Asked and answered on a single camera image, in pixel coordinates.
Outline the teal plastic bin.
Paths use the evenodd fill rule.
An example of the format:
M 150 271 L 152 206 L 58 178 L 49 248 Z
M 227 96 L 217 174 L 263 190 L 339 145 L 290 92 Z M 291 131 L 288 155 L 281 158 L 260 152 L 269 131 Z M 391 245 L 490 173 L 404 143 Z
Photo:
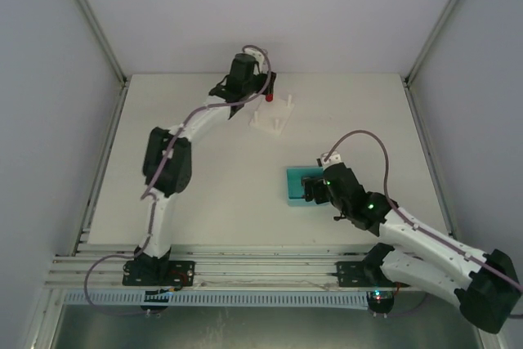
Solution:
M 324 205 L 328 200 L 320 197 L 320 201 L 315 199 L 306 200 L 306 189 L 302 185 L 303 177 L 322 177 L 323 170 L 320 167 L 287 167 L 287 202 L 290 207 L 312 207 Z

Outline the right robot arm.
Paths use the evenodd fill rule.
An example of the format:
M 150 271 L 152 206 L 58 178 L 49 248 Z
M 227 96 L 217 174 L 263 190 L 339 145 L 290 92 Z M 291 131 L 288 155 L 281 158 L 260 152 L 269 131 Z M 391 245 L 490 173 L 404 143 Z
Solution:
M 510 318 L 522 287 L 506 253 L 486 253 L 443 236 L 387 194 L 365 190 L 344 163 L 327 165 L 301 184 L 305 201 L 329 202 L 338 220 L 377 237 L 364 259 L 364 273 L 373 284 L 388 280 L 421 289 L 457 307 L 486 333 L 499 333 Z

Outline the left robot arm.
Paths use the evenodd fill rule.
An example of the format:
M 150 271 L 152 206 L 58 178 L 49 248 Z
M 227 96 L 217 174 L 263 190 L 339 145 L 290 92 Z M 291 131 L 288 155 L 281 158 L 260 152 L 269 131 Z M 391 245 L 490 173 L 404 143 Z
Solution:
M 198 108 L 171 128 L 154 128 L 146 147 L 142 173 L 150 198 L 150 218 L 144 240 L 136 255 L 166 257 L 171 250 L 170 225 L 177 196 L 189 185 L 192 176 L 192 150 L 214 127 L 235 116 L 245 105 L 263 96 L 274 99 L 276 73 L 267 52 L 246 45 L 232 60 L 229 73 L 213 87 Z

